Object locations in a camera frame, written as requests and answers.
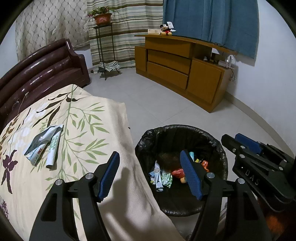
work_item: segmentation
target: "wooden cabinet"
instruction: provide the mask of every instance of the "wooden cabinet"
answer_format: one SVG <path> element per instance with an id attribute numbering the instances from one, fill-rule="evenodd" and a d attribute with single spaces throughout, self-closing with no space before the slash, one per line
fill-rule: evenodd
<path id="1" fill-rule="evenodd" d="M 232 72 L 202 59 L 210 57 L 212 47 L 237 53 L 180 36 L 138 36 L 145 37 L 145 47 L 135 47 L 136 72 L 212 112 L 222 100 Z"/>

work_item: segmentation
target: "plant stand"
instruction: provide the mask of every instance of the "plant stand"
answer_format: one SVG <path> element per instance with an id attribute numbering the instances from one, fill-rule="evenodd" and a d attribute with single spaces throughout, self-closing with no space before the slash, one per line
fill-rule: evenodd
<path id="1" fill-rule="evenodd" d="M 100 24 L 94 27 L 96 30 L 96 42 L 98 44 L 98 50 L 99 50 L 99 57 L 100 57 L 100 62 L 103 63 L 103 68 L 99 66 L 98 73 L 101 72 L 101 75 L 104 73 L 105 74 L 105 80 L 107 79 L 106 72 L 107 70 L 105 69 L 105 63 L 104 63 L 104 57 L 103 57 L 103 50 L 102 50 L 102 43 L 101 43 L 101 34 L 100 34 L 100 28 L 111 26 L 111 37 L 112 37 L 112 47 L 113 47 L 113 56 L 114 56 L 114 61 L 115 61 L 115 52 L 114 52 L 114 42 L 113 42 L 113 29 L 112 29 L 112 23 L 106 23 L 106 24 Z"/>

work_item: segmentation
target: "beige patterned curtain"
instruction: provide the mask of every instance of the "beige patterned curtain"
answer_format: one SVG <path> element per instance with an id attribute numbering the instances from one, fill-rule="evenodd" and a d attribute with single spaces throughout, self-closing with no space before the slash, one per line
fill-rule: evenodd
<path id="1" fill-rule="evenodd" d="M 55 40 L 88 44 L 87 0 L 34 0 L 17 18 L 17 58 L 22 60 Z"/>
<path id="2" fill-rule="evenodd" d="M 144 38 L 134 37 L 136 34 L 146 34 L 148 28 L 159 28 L 163 20 L 163 0 L 87 0 L 87 11 L 95 7 L 113 6 L 119 13 L 113 13 L 111 22 L 115 59 L 121 67 L 135 66 L 134 47 L 145 42 Z M 100 63 L 96 40 L 96 26 L 89 22 L 89 43 L 93 65 Z M 113 61 L 111 28 L 100 28 L 104 61 Z"/>

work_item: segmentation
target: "silver bolt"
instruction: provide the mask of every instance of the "silver bolt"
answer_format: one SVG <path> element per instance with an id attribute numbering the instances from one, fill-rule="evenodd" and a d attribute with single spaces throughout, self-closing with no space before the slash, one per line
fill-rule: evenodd
<path id="1" fill-rule="evenodd" d="M 212 173 L 212 172 L 208 172 L 208 173 L 207 173 L 207 177 L 208 177 L 208 178 L 214 178 L 214 177 L 215 177 L 215 174 Z"/>
<path id="2" fill-rule="evenodd" d="M 240 184 L 244 184 L 244 179 L 242 179 L 242 178 L 239 178 L 237 181 L 238 181 Z"/>
<path id="3" fill-rule="evenodd" d="M 63 183 L 63 180 L 62 179 L 58 179 L 58 180 L 56 180 L 56 182 L 55 182 L 55 184 L 56 185 L 61 185 Z"/>
<path id="4" fill-rule="evenodd" d="M 94 177 L 94 175 L 92 173 L 88 173 L 85 175 L 86 179 L 92 179 Z"/>

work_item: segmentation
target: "blue curtain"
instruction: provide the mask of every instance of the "blue curtain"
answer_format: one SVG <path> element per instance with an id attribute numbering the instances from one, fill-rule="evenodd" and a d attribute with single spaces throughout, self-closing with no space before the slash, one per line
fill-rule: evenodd
<path id="1" fill-rule="evenodd" d="M 164 0 L 163 23 L 174 35 L 201 39 L 255 57 L 258 40 L 257 0 Z"/>

